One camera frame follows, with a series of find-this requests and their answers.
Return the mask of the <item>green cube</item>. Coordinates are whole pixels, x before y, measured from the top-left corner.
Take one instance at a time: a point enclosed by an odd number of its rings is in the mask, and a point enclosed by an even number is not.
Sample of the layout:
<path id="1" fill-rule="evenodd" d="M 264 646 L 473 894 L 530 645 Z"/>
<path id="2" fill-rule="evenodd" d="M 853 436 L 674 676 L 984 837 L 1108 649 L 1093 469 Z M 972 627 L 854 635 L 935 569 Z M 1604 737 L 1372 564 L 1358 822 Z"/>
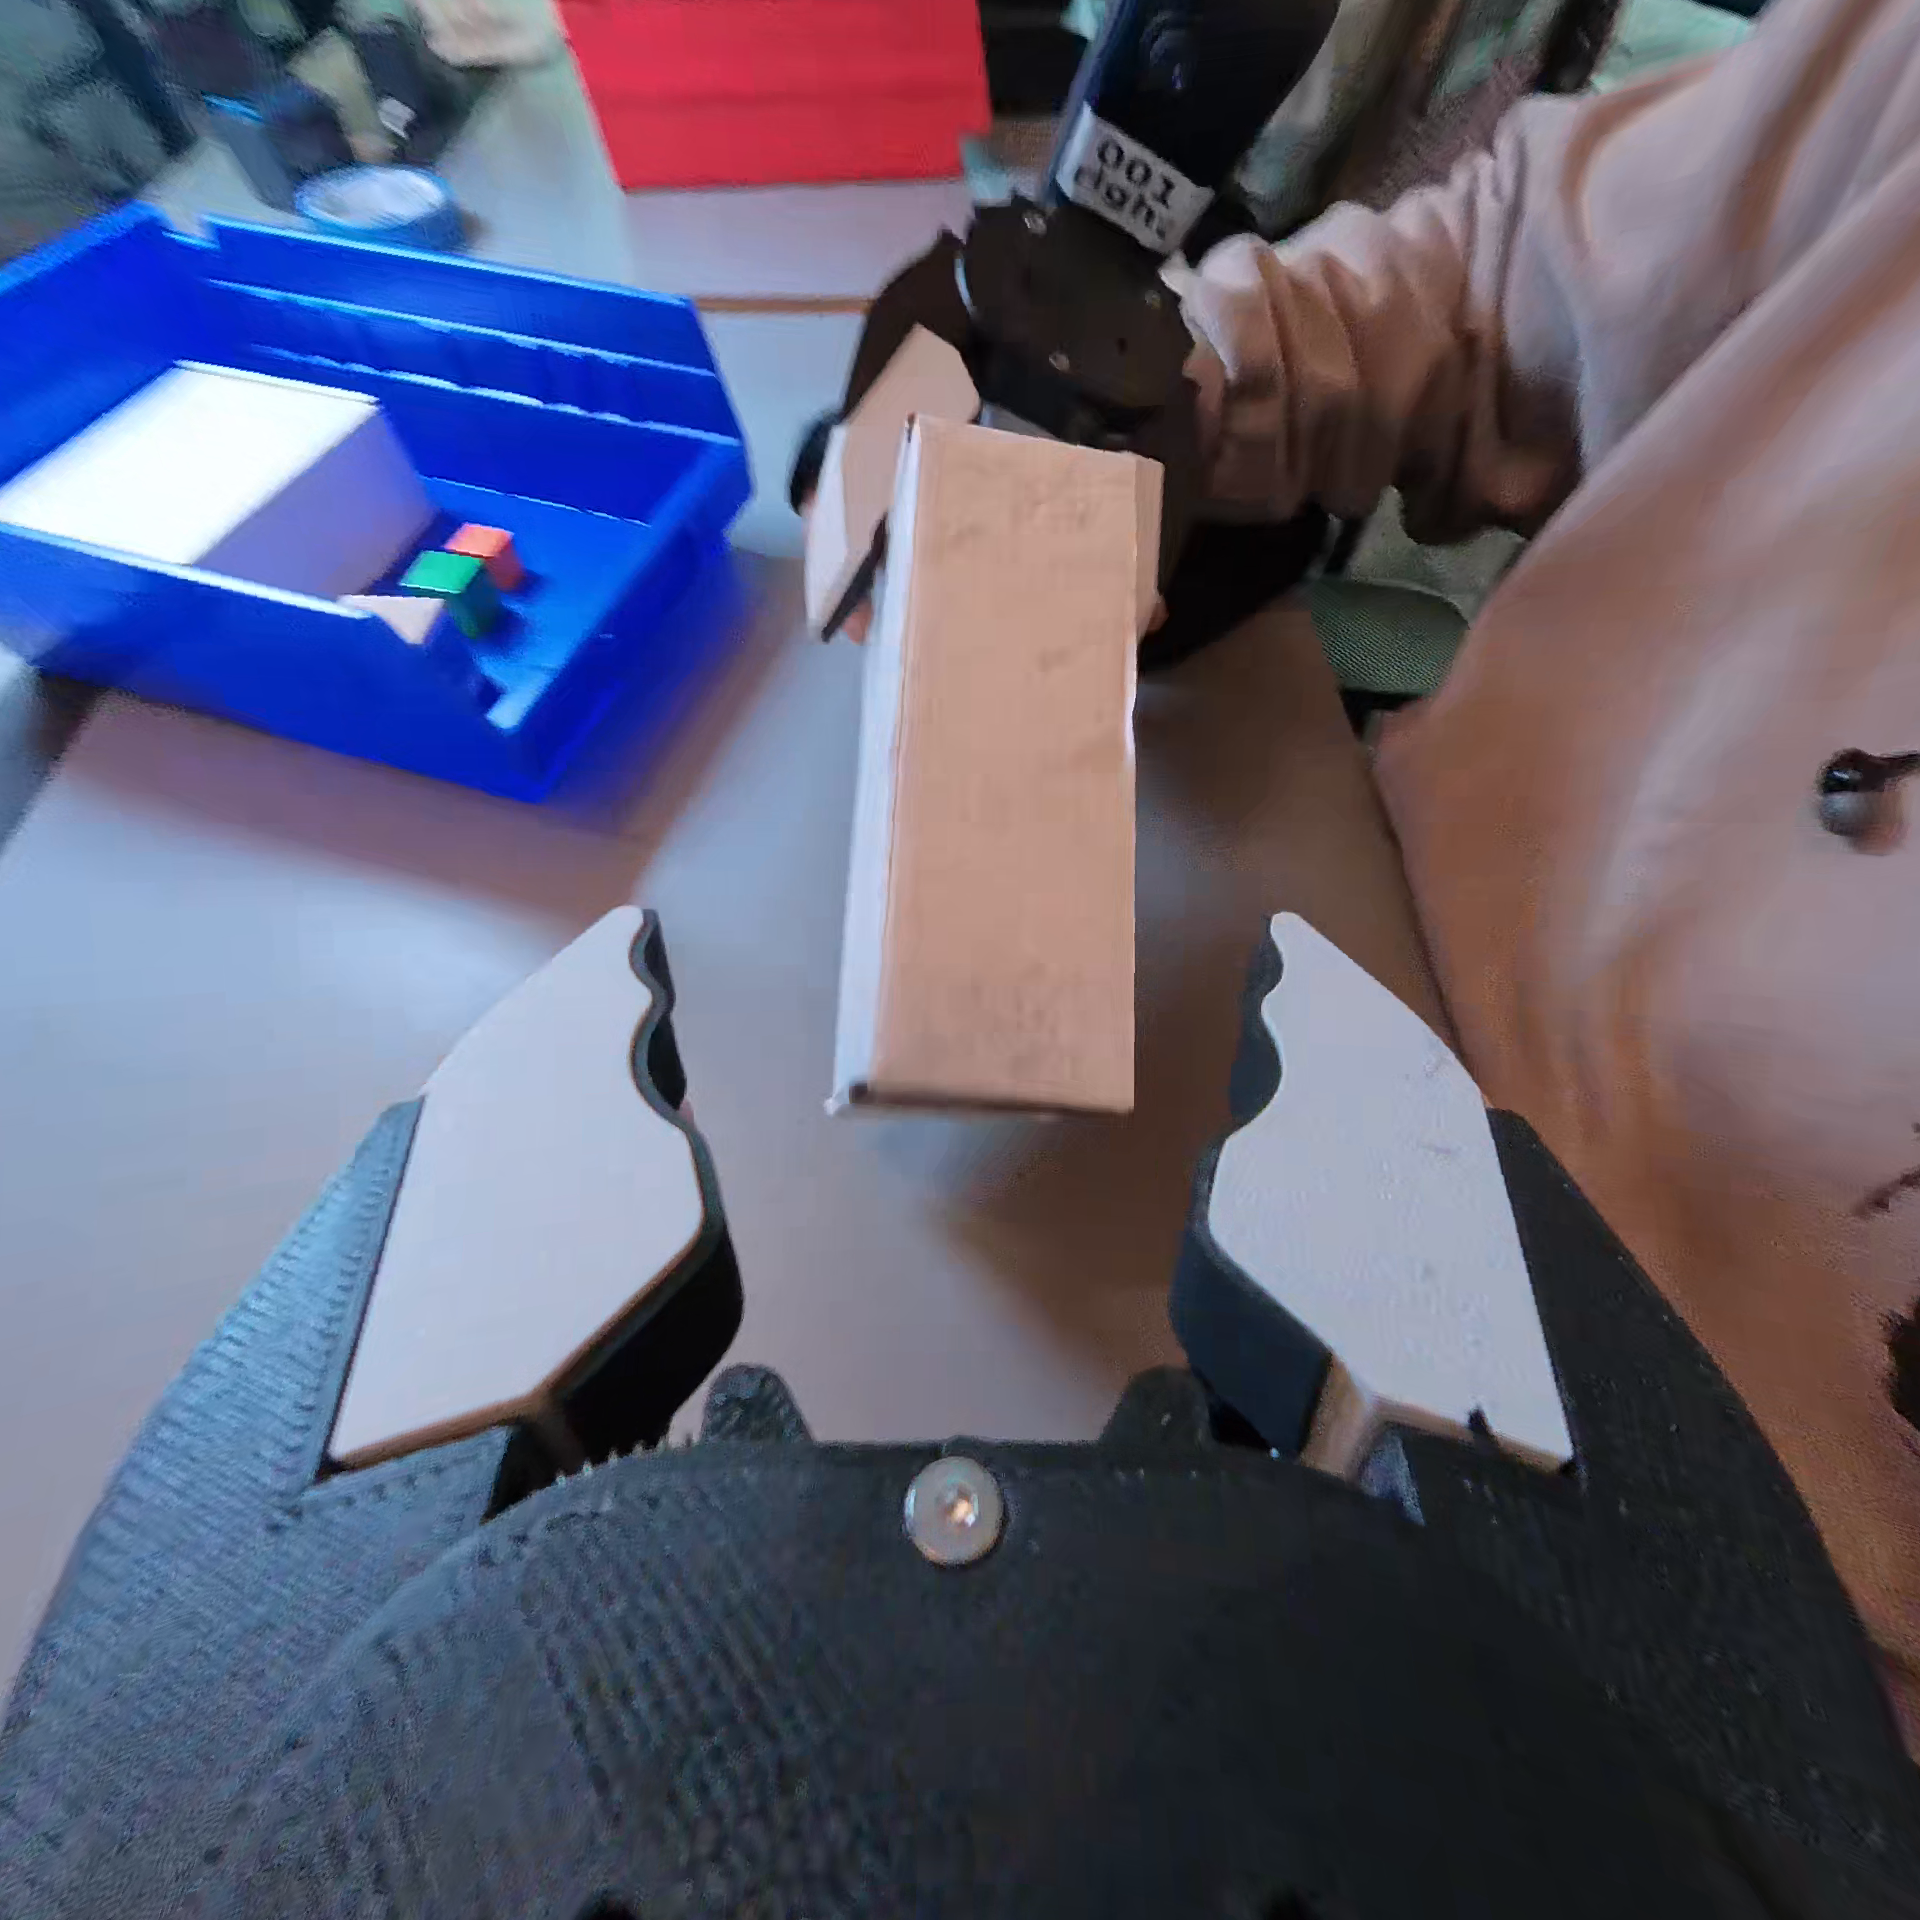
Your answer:
<path id="1" fill-rule="evenodd" d="M 468 641 L 494 635 L 503 601 L 488 564 L 450 549 L 428 549 L 397 580 L 397 593 L 433 604 Z"/>

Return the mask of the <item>blue plastic bin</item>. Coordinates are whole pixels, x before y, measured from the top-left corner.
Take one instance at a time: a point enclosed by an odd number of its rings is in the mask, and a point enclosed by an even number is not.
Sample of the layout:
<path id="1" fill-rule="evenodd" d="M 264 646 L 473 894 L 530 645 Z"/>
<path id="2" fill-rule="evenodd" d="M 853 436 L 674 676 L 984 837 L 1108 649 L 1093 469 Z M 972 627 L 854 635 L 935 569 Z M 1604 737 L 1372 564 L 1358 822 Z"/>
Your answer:
<path id="1" fill-rule="evenodd" d="M 4 268 L 4 479 L 173 363 L 372 398 L 437 523 L 514 540 L 528 583 L 468 669 L 322 597 L 4 530 L 4 646 L 96 689 L 503 801 L 690 674 L 690 597 L 751 497 L 697 311 L 470 255 L 130 204 Z"/>

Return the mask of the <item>dark object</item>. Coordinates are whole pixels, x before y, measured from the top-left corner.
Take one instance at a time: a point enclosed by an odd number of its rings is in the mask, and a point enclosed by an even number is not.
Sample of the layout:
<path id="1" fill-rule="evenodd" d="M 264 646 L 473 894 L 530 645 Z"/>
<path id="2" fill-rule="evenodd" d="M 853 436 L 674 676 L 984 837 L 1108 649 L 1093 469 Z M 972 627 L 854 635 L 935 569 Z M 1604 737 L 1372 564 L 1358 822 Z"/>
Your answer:
<path id="1" fill-rule="evenodd" d="M 202 93 L 207 131 L 234 159 L 255 202 L 296 211 L 296 193 L 353 165 L 334 100 L 298 81 L 246 93 Z"/>

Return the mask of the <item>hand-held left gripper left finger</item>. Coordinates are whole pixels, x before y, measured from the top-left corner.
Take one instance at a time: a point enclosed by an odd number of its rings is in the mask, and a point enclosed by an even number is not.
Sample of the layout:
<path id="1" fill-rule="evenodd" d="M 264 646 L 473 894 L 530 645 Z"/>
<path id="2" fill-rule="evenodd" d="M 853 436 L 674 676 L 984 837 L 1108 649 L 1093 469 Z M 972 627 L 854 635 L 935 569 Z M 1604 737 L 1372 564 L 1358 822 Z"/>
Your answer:
<path id="1" fill-rule="evenodd" d="M 621 905 L 428 1077 L 332 1467 L 517 1428 L 575 1473 L 666 1437 L 745 1306 L 674 1002 L 658 916 Z"/>

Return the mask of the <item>red plastic bin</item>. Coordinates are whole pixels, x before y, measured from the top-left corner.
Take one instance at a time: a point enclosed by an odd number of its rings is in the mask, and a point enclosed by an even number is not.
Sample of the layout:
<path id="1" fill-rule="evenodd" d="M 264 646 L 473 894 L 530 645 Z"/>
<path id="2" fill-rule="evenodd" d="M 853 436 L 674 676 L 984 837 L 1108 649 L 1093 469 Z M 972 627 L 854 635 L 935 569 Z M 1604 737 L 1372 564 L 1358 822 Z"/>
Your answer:
<path id="1" fill-rule="evenodd" d="M 989 133 L 974 2 L 560 2 L 625 193 L 936 180 Z"/>

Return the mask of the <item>person's right forearm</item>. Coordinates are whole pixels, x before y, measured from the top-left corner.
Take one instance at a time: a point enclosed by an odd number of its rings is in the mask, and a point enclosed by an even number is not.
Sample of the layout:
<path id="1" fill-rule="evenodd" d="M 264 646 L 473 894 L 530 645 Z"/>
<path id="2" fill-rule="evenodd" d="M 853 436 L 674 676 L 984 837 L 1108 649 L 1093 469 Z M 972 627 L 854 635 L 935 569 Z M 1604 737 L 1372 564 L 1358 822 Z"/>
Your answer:
<path id="1" fill-rule="evenodd" d="M 1538 529 L 1894 178 L 1916 5 L 1774 5 L 1737 45 L 1532 93 L 1386 209 L 1343 202 L 1184 279 L 1209 498 L 1426 538 Z"/>

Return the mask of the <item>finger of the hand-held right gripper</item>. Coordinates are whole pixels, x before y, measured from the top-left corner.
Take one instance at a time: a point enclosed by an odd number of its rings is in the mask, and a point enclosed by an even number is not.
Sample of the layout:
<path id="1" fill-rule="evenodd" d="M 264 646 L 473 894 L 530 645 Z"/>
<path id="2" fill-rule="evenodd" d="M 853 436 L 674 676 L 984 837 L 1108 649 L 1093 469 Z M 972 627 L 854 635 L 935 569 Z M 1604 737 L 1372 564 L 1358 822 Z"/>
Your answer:
<path id="1" fill-rule="evenodd" d="M 961 351 L 925 324 L 911 324 L 826 431 L 802 555 L 813 638 L 836 635 L 872 587 L 906 427 L 920 418 L 972 425 L 977 417 L 980 396 Z"/>

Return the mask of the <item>white box in blue bin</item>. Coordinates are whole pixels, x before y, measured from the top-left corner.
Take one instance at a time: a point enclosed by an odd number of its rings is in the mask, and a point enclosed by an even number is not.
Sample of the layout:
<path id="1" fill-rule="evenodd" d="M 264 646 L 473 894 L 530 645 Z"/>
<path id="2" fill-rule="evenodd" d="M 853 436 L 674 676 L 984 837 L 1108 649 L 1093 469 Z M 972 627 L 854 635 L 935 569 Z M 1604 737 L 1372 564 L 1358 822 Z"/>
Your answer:
<path id="1" fill-rule="evenodd" d="M 178 363 L 2 491 L 8 535 L 336 598 L 410 558 L 437 506 L 380 402 Z"/>

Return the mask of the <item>blue tape roll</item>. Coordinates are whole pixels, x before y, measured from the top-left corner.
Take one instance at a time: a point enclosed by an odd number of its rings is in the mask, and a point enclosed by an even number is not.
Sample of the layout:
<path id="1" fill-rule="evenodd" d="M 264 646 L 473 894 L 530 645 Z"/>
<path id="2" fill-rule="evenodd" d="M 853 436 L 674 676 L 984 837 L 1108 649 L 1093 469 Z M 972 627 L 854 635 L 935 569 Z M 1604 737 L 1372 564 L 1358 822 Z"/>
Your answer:
<path id="1" fill-rule="evenodd" d="M 294 187 L 294 214 L 316 233 L 353 244 L 460 253 L 468 226 L 446 180 L 396 163 L 356 163 Z"/>

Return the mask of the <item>green chair seat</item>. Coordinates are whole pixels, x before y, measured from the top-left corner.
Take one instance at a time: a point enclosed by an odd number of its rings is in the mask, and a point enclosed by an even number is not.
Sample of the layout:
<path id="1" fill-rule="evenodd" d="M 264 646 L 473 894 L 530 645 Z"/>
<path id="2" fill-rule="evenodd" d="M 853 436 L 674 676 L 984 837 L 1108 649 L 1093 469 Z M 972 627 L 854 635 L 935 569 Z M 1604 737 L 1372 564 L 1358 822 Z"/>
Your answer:
<path id="1" fill-rule="evenodd" d="M 1433 693 L 1506 561 L 1501 535 L 1412 538 L 1393 490 L 1366 519 L 1338 521 L 1302 589 L 1336 684 L 1393 699 Z"/>

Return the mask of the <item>white cardboard box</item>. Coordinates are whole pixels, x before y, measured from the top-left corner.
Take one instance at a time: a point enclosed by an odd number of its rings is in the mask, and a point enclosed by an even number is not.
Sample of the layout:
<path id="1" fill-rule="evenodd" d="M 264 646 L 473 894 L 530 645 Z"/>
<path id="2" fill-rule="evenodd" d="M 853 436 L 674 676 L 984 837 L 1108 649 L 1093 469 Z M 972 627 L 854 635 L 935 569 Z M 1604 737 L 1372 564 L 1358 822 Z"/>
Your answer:
<path id="1" fill-rule="evenodd" d="M 1135 1105 L 1135 655 L 1161 467 L 903 431 L 864 646 L 829 1113 Z"/>

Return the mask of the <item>person's grey sweatshirt torso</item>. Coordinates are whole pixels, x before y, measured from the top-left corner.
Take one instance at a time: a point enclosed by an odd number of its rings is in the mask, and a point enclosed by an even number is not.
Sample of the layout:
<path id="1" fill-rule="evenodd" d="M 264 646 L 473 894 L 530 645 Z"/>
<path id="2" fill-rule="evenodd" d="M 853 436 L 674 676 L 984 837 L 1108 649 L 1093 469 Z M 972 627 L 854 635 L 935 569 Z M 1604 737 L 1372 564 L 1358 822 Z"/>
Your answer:
<path id="1" fill-rule="evenodd" d="M 1753 314 L 1546 519 L 1382 785 L 1456 1034 L 1712 1351 L 1916 1741 L 1916 300 Z"/>

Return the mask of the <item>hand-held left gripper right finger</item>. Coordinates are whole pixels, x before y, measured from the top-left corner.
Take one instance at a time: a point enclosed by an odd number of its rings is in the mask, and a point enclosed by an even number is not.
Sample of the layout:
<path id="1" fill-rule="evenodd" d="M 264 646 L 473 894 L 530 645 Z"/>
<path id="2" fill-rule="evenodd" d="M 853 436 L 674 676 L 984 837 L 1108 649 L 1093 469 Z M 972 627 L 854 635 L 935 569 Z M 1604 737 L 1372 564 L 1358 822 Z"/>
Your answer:
<path id="1" fill-rule="evenodd" d="M 1489 1111 L 1434 1028 L 1276 915 L 1167 1319 L 1236 1437 L 1354 1479 L 1389 1428 L 1574 1455 Z"/>

